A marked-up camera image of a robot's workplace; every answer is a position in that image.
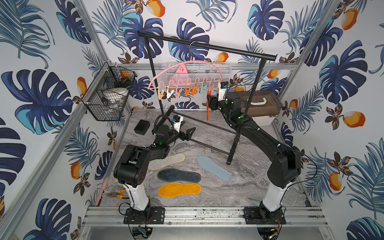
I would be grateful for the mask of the orange shoe insole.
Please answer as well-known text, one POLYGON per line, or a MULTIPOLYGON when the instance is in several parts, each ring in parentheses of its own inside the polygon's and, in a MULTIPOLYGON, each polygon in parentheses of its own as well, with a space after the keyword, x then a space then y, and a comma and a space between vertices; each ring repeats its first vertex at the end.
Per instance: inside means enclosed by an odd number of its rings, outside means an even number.
POLYGON ((150 161, 148 169, 150 171, 162 170, 170 165, 181 163, 186 159, 186 155, 179 153, 176 155, 168 156, 164 159, 157 159, 150 161))
POLYGON ((199 184, 169 183, 159 188, 158 195, 162 198, 175 198, 186 195, 198 195, 202 188, 199 184))

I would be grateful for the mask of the white shoe insole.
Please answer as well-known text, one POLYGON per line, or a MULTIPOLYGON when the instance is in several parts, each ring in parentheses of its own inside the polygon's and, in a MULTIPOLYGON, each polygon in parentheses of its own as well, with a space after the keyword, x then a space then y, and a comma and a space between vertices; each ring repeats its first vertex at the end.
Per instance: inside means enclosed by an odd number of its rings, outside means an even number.
POLYGON ((197 161, 201 168, 215 175, 221 180, 225 182, 229 182, 232 180, 232 174, 227 170, 225 170, 224 168, 222 168, 221 166, 217 165, 212 159, 206 156, 198 156, 197 161))

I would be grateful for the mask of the pink clip hanger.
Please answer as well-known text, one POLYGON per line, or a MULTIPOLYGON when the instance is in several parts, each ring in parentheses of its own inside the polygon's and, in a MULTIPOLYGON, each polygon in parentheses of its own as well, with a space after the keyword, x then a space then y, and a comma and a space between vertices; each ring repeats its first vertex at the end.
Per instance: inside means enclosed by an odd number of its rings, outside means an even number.
POLYGON ((223 62, 208 62, 197 60, 190 56, 177 63, 167 64, 166 68, 155 75, 147 86, 147 90, 155 91, 161 98, 167 94, 176 97, 185 90, 187 94, 196 94, 198 90, 211 93, 216 84, 225 80, 225 75, 231 71, 231 65, 223 62))

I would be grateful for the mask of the dark grey shoe insole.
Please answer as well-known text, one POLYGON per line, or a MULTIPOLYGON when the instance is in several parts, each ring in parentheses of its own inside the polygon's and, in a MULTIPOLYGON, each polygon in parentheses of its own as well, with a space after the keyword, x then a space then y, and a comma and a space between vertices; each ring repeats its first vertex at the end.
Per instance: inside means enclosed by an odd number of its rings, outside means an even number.
POLYGON ((163 169, 157 174, 157 177, 165 182, 188 182, 199 183, 201 175, 195 172, 182 171, 177 169, 163 169))

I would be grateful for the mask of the red shoe insole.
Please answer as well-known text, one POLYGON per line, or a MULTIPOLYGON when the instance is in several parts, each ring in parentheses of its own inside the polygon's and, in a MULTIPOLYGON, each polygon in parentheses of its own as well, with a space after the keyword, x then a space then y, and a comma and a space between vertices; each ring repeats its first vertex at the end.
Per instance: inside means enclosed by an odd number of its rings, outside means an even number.
POLYGON ((210 120, 210 107, 209 107, 209 96, 208 95, 207 95, 206 107, 207 107, 207 122, 209 122, 209 120, 210 120))

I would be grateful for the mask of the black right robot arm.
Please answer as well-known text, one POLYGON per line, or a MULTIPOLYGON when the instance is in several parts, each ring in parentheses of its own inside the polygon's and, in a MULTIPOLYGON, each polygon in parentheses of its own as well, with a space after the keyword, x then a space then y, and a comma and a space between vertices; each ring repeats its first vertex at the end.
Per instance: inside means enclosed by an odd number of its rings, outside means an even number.
POLYGON ((267 171, 270 180, 266 196, 258 207, 244 209, 248 225, 284 224, 282 202, 289 187, 296 184, 305 153, 295 146, 281 143, 264 131, 252 117, 242 112, 240 101, 226 96, 207 96, 210 110, 222 113, 226 123, 238 134, 249 139, 271 161, 267 171))

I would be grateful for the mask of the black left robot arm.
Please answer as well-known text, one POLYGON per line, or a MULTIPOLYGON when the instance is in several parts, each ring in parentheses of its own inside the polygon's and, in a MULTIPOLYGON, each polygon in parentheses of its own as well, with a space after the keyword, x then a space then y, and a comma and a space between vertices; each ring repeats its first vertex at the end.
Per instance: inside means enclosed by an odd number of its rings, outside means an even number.
POLYGON ((127 223, 136 221, 147 223, 151 218, 151 203, 146 194, 143 182, 147 175, 149 163, 154 160, 165 159, 171 144, 177 140, 190 141, 196 128, 181 130, 184 118, 175 115, 172 119, 168 115, 159 115, 154 123, 154 142, 149 146, 127 145, 114 169, 114 178, 127 191, 130 208, 125 214, 127 223))

